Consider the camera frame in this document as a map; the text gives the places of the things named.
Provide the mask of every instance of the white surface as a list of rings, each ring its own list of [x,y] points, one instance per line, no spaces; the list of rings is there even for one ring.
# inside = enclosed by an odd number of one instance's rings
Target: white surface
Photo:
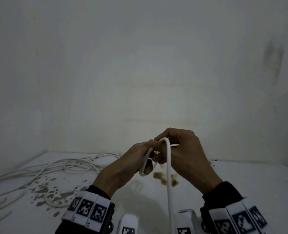
[[[84,156],[86,154],[46,153],[28,165]],[[248,196],[256,204],[275,233],[288,233],[288,168],[268,164],[214,163],[217,174],[223,180],[231,182],[243,196]],[[75,185],[86,186],[89,182],[92,183],[96,174],[88,172],[72,175],[57,172],[51,174],[50,177],[57,178],[52,181],[52,185],[56,185],[60,192],[65,192]],[[179,184],[173,188],[174,210],[191,208],[200,216],[199,209],[203,206],[201,193],[182,177],[178,177],[178,181]],[[21,179],[11,180],[0,184],[0,192],[17,187],[20,183],[22,184],[24,181]],[[115,233],[118,221],[124,213],[133,213],[139,216],[138,234],[167,233],[169,223],[166,190],[166,186],[161,185],[160,181],[154,179],[152,175],[141,177],[136,174],[126,186],[119,189],[112,197],[112,201],[116,205],[113,217],[115,226],[113,233]],[[31,196],[33,195],[35,193],[28,193],[10,206],[13,208],[13,213],[0,222],[0,233],[22,234],[30,233],[31,230],[34,234],[54,233],[66,208],[46,211],[48,208],[46,205],[36,207],[37,202],[43,201],[41,199],[31,204],[31,200],[33,200]],[[60,211],[60,214],[53,217],[57,211]]]
[[[0,172],[44,153],[33,18],[0,0]]]
[[[176,127],[209,158],[288,165],[288,0],[32,6],[50,151],[124,153]],[[263,68],[272,39],[276,85]]]

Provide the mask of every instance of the hand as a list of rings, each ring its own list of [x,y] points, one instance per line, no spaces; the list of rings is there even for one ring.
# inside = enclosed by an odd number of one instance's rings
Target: hand
[[[104,168],[96,177],[93,185],[103,190],[110,197],[123,187],[144,163],[144,156],[151,148],[148,142],[133,145],[121,158]],[[144,173],[153,171],[153,163],[147,161]]]
[[[171,144],[178,144],[171,147],[171,166],[173,169],[202,194],[212,191],[222,180],[210,166],[199,138],[191,130],[180,130],[168,128],[148,143],[155,151],[152,159],[160,164],[165,163],[167,157],[167,147],[165,143],[158,142],[163,137],[167,137]]]

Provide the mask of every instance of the black long-sleeve shirt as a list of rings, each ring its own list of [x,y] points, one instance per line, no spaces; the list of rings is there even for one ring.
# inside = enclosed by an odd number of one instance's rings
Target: black long-sleeve shirt
[[[110,200],[110,197],[105,192],[95,186],[90,186],[86,191],[98,194],[99,196]],[[205,194],[203,199],[205,203],[204,206],[200,209],[201,217],[209,231],[212,234],[217,234],[214,223],[209,214],[209,210],[215,208],[224,208],[227,205],[242,200],[243,197],[232,184],[229,182],[222,182],[214,190]],[[65,233],[92,234],[95,232],[79,224],[67,220],[62,220],[62,223],[57,228],[55,234]]]

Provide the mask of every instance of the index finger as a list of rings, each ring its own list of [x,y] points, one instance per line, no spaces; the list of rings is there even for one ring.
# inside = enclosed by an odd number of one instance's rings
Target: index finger
[[[184,138],[194,135],[194,132],[191,130],[182,130],[175,128],[168,128],[160,135],[154,138],[154,140],[160,140],[163,137],[169,137],[171,143],[179,144]]]

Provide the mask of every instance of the person's left hand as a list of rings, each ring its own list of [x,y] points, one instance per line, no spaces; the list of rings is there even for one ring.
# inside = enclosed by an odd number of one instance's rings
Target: person's left hand
[[[110,197],[115,191],[123,187],[144,163],[144,156],[150,149],[148,142],[133,145],[121,158],[104,168],[93,185],[103,190]],[[147,161],[144,173],[148,175],[153,171],[152,161]]]

